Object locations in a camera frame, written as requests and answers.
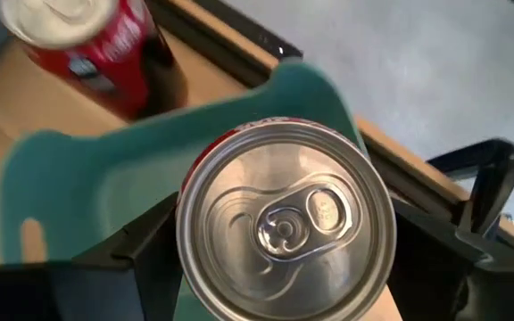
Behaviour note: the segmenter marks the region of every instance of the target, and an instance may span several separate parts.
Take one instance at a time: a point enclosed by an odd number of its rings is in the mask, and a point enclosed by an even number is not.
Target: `aluminum can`
[[[186,84],[143,0],[0,0],[38,66],[124,119],[184,104]]]
[[[277,117],[197,158],[181,188],[178,252],[220,320],[354,320],[386,286],[396,227],[386,186],[348,139]]]

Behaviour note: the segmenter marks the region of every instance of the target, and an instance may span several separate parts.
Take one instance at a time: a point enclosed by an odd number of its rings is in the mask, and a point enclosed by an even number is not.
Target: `can lid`
[[[0,20],[25,42],[48,49],[84,43],[112,17],[118,0],[0,0]]]
[[[275,123],[231,136],[194,170],[178,248],[193,291],[220,319],[351,319],[386,285],[394,212],[348,140]]]

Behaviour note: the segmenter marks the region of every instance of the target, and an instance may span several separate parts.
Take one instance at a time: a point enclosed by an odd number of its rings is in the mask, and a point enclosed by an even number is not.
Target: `red soda can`
[[[176,208],[192,292],[219,320],[358,320],[386,286],[395,215],[351,141],[307,119],[229,130],[194,161]]]
[[[0,0],[38,66],[124,119],[186,101],[186,83],[144,0]]]

